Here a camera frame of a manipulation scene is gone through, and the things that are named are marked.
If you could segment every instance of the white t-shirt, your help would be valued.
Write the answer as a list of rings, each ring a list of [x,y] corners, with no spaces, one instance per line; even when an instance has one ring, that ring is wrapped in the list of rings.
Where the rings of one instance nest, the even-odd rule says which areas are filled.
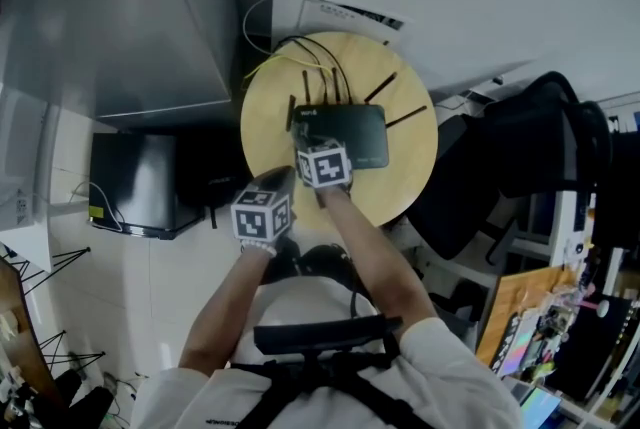
[[[296,277],[260,287],[232,362],[255,364],[273,359],[253,345],[253,326],[347,319],[350,299],[349,290],[328,278]],[[362,296],[357,297],[356,307],[361,316],[376,313]],[[520,407],[509,391],[440,319],[414,324],[399,344],[400,356],[390,369],[371,367],[360,376],[391,397],[408,402],[414,413],[436,429],[522,427]],[[210,378],[188,369],[166,370],[141,386],[131,427],[235,427],[270,385],[271,380],[238,369],[217,370]],[[386,426],[359,401],[322,387],[310,396],[298,396],[269,427]]]

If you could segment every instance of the bracelet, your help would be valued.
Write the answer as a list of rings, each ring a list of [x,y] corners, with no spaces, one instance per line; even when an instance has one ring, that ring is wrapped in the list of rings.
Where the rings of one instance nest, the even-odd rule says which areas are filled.
[[[271,255],[271,258],[274,258],[278,254],[278,252],[276,251],[276,248],[274,248],[273,246],[270,246],[266,242],[250,241],[250,240],[244,239],[240,241],[240,244],[242,245],[242,251],[244,251],[244,248],[246,248],[247,246],[250,246],[252,248],[260,248],[266,251],[267,253],[269,253],[269,255]]]

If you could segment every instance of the person's left arm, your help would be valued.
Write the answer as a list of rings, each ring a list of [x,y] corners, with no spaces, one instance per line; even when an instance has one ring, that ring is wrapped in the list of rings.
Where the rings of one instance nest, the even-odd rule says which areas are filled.
[[[248,247],[196,318],[178,367],[210,377],[223,369],[242,335],[270,255]]]

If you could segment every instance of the wooden desk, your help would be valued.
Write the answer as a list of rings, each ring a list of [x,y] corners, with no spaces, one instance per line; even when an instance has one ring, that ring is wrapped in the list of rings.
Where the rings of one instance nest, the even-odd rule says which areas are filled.
[[[563,271],[561,267],[545,267],[500,278],[491,315],[476,351],[478,359],[487,366],[491,364],[504,336],[509,318],[519,308],[539,306],[545,292],[551,292],[556,285],[575,284],[575,273],[569,269]]]
[[[404,212],[424,189],[438,148],[438,126],[431,98],[416,72],[389,48],[363,36],[326,32],[309,37],[322,43],[340,61],[345,70],[354,103],[361,104],[384,79],[393,72],[397,78],[371,103],[385,109],[386,121],[393,121],[426,105],[427,110],[389,128],[389,165],[381,169],[354,171],[351,198],[376,226]],[[320,62],[332,68],[327,54],[310,42]],[[279,51],[289,57],[313,62],[295,43]],[[309,74],[311,102],[321,104],[324,88],[317,68],[304,67],[294,61],[280,59],[261,68],[254,77],[242,107],[242,147],[254,175],[269,169],[294,164],[291,135],[285,130],[289,95],[296,105],[304,104],[302,71]],[[335,103],[333,83],[328,82],[329,103]],[[340,80],[343,101],[344,83]],[[320,210],[315,194],[296,181],[294,206],[298,221],[308,228],[332,229],[326,211]]]
[[[20,275],[4,259],[0,259],[0,313],[7,311],[12,311],[18,319],[19,331],[16,338],[0,341],[9,362],[13,367],[19,366],[22,369],[22,378],[29,386],[55,406],[64,409],[64,402],[44,361],[31,325]]]

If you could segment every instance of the tile floor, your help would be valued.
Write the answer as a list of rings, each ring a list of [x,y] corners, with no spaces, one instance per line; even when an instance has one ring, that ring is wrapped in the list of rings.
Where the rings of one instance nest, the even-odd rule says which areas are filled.
[[[463,101],[454,97],[443,105],[453,108]],[[437,107],[438,120],[475,111],[469,109],[471,104],[462,104],[455,111]],[[52,201],[68,201],[73,189],[88,178],[93,130],[111,129],[63,111],[54,154]],[[87,224],[84,213],[54,218],[54,251],[89,246],[91,253],[28,296],[38,338],[44,340],[65,329],[68,335],[61,351],[106,352],[90,367],[94,386],[100,384],[100,370],[139,383],[137,374],[152,375],[176,366],[192,321],[239,254],[229,210],[218,211],[216,217],[217,230],[206,220],[175,241],[95,229]],[[296,232],[302,251],[316,243],[338,241],[333,235]],[[423,244],[406,224],[399,225],[394,240],[402,249]],[[55,374],[65,368],[57,365]],[[128,393],[121,391],[118,401],[121,416],[129,420],[133,402]],[[115,404],[112,411],[118,411]],[[118,427],[113,424],[107,421],[105,427]]]

